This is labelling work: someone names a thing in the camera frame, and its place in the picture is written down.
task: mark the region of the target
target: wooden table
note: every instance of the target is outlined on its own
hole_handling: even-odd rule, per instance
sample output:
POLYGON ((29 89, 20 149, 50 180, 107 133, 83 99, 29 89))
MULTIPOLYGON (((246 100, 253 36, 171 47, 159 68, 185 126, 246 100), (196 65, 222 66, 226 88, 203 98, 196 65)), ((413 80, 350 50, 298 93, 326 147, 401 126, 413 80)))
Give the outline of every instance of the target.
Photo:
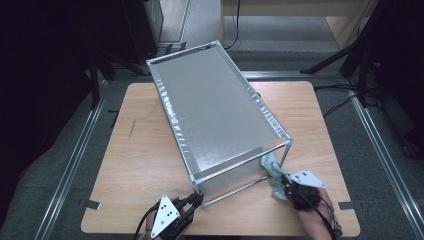
MULTIPOLYGON (((253 87, 294 138, 283 168, 311 170, 328 185, 344 236, 360 232, 316 96, 309 82, 256 82, 253 87)), ((198 208, 187 235, 304 235, 288 202, 262 181, 207 208, 198 208)), ((193 192, 162 103, 152 83, 129 86, 81 228, 86 233, 134 233, 144 213, 163 195, 193 192)))
MULTIPOLYGON (((221 0, 221 42, 224 16, 236 16, 238 0, 221 0)), ((243 0, 240 16, 324 16, 340 49, 355 38, 364 17, 377 0, 243 0)))

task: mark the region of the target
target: black stand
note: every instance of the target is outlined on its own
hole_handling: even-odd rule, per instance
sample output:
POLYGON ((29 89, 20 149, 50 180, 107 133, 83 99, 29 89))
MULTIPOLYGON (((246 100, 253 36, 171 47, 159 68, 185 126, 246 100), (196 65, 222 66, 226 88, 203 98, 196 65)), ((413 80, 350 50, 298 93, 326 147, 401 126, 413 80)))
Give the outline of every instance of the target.
POLYGON ((314 74, 347 55, 346 60, 340 68, 340 74, 342 77, 350 77, 355 72, 356 68, 358 66, 360 67, 357 96, 362 106, 366 107, 365 90, 369 67, 369 56, 372 53, 373 48, 376 46, 375 44, 377 41, 384 35, 383 32, 386 29, 385 25, 387 25, 387 17, 389 16, 388 12, 390 10, 389 3, 391 3, 390 0, 378 1, 374 12, 368 19, 368 22, 361 34, 351 45, 309 69, 300 70, 300 73, 314 74))
POLYGON ((97 69, 103 74, 103 77, 108 80, 115 79, 115 70, 113 69, 111 62, 116 62, 124 68, 132 71, 137 75, 147 75, 147 72, 137 68, 131 63, 124 61, 113 53, 106 50, 91 50, 89 53, 89 67, 90 67, 90 79, 92 89, 92 103, 91 109, 94 109, 97 103, 100 101, 99 92, 99 78, 97 69))

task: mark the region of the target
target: black cable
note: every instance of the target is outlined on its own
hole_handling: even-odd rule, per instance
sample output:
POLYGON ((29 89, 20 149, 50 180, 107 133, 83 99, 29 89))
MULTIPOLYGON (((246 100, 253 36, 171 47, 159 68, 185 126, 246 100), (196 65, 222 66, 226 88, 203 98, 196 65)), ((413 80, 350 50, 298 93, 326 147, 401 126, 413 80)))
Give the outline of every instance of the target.
POLYGON ((144 216, 141 218, 140 223, 137 226, 137 230, 135 231, 134 234, 134 238, 133 240, 137 240, 138 235, 140 234, 140 229, 141 226, 143 225, 144 221, 146 220, 147 216, 149 216, 149 214, 155 210, 157 210, 159 208, 159 204, 160 202, 157 202, 153 207, 151 207, 145 214, 144 216))
POLYGON ((336 240, 337 236, 334 233, 334 229, 331 227, 330 222, 328 221, 328 219, 321 213, 320 210, 318 210, 317 207, 315 207, 314 204, 312 204, 302 193, 300 192, 296 192, 297 194, 299 194, 299 196, 301 196, 303 198, 303 200, 305 200, 310 206, 311 208, 321 217, 322 221, 324 222, 325 227, 328 230, 328 233, 331 236, 331 239, 336 240))
POLYGON ((332 113, 332 112, 334 112, 334 111, 336 111, 337 109, 339 109, 340 107, 342 107, 343 105, 345 105, 346 103, 348 103, 349 102, 349 100, 351 100, 352 98, 355 98, 355 97, 357 97, 357 95, 352 95, 352 96, 349 96, 343 103, 341 103, 341 104, 339 104, 339 105, 337 105, 337 106, 334 106, 334 107, 332 107, 332 108, 330 108, 324 115, 323 115, 323 117, 326 117, 326 116, 328 116, 330 113, 332 113))
POLYGON ((237 40, 239 39, 239 36, 238 36, 239 35, 239 28, 238 28, 239 17, 240 17, 240 0, 238 0, 238 4, 237 4, 237 23, 236 23, 237 35, 236 35, 236 38, 234 39, 234 42, 229 47, 224 48, 225 50, 232 48, 234 44, 236 44, 237 40))

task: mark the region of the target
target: metal rail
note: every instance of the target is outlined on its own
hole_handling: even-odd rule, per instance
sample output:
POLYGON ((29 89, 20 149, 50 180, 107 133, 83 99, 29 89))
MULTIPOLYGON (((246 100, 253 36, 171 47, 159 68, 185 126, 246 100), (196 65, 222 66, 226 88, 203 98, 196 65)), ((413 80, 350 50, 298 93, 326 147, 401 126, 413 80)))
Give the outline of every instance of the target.
MULTIPOLYGON (((353 92, 349 92, 350 96, 353 96, 354 94, 355 93, 353 92)), ((364 125, 365 130, 368 133, 378 158, 380 159, 380 163, 386 172, 387 178, 392 184, 393 190, 398 197, 400 205, 405 211, 405 215, 408 218, 417 239, 424 239, 423 214, 417 202, 415 201, 408 186, 399 173, 395 162, 393 161, 389 151, 386 148, 386 145, 384 144, 380 134, 377 131, 377 128, 374 125, 368 109, 364 109, 362 104, 359 102, 359 99, 357 98, 353 98, 352 102, 355 106, 359 118, 361 119, 362 124, 364 125)))
MULTIPOLYGON (((103 80, 100 87, 100 93, 102 96, 106 95, 108 87, 109 86, 107 82, 103 80)), ((50 238, 50 234, 56 223, 57 217, 59 216, 60 210, 62 209, 63 203, 65 202, 65 198, 69 192, 69 188, 72 184, 75 173, 78 170, 82 155, 84 154, 87 143, 90 140, 93 128, 96 125, 97 119, 104 103, 103 100, 104 97, 100 99, 96 108, 91 110, 90 115, 88 116, 87 122, 85 123, 84 129, 82 130, 82 133, 78 139, 74 151, 72 152, 68 165, 66 166, 62 178, 60 179, 60 182, 56 188, 56 191, 50 200, 44 218, 34 237, 35 240, 45 240, 50 238)))

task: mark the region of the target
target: metal bar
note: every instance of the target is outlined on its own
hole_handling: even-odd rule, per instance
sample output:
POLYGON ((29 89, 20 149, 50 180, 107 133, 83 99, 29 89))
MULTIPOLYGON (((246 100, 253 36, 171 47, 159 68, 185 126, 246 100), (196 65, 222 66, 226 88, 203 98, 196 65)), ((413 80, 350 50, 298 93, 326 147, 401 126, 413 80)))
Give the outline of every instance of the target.
POLYGON ((320 71, 315 74, 303 74, 299 71, 241 71, 248 80, 281 80, 284 78, 340 78, 337 70, 320 71))
POLYGON ((251 187, 251 186, 255 185, 256 183, 262 182, 263 180, 267 179, 268 177, 270 177, 270 176, 269 175, 266 175, 266 176, 263 176, 263 177, 261 177, 259 179, 256 179, 256 180, 254 180, 254 181, 252 181, 252 182, 250 182, 248 184, 245 184, 245 185, 243 185, 241 187, 238 187, 238 188, 236 188, 236 189, 234 189, 234 190, 232 190, 230 192, 227 192, 227 193, 225 193, 225 194, 223 194, 223 195, 221 195, 221 196, 219 196, 217 198, 214 198, 214 199, 212 199, 210 201, 204 202, 202 204, 202 206, 203 207, 208 207, 211 204, 216 203, 216 202, 218 202, 218 201, 220 201, 220 200, 222 200, 222 199, 224 199, 226 197, 229 197, 229 196, 231 196, 231 195, 233 195, 235 193, 238 193, 238 192, 240 192, 240 191, 242 191, 242 190, 244 190, 244 189, 246 189, 248 187, 251 187))
POLYGON ((399 173, 396 164, 394 163, 389 151, 386 148, 380 134, 378 133, 374 122, 369 114, 368 109, 364 109, 357 98, 353 98, 352 102, 355 109, 360 117, 365 130, 376 150, 380 163, 383 166, 386 175, 392 184, 393 190, 398 197, 399 203, 405 211, 406 217, 414 230, 417 239, 424 239, 424 220, 422 212, 413 198, 409 188, 399 173))
MULTIPOLYGON (((103 80, 101 85, 102 96, 105 96, 107 90, 108 84, 105 80, 103 80)), ((100 111, 104 103, 103 100, 104 97, 100 99, 96 108, 91 110, 90 115, 88 116, 87 122, 85 123, 84 129, 82 130, 82 133, 78 139, 74 151, 72 152, 68 165, 66 166, 62 178, 60 179, 60 182, 56 188, 56 191, 50 200, 44 218, 34 237, 34 239, 36 240, 45 240, 49 239, 50 237, 50 234, 56 223, 57 217, 60 213, 60 210, 62 209, 63 203, 65 202, 65 198, 68 194, 69 188, 74 179, 75 173, 78 170, 78 166, 87 146, 88 140, 90 139, 91 133, 93 132, 93 128, 99 117, 100 111)))

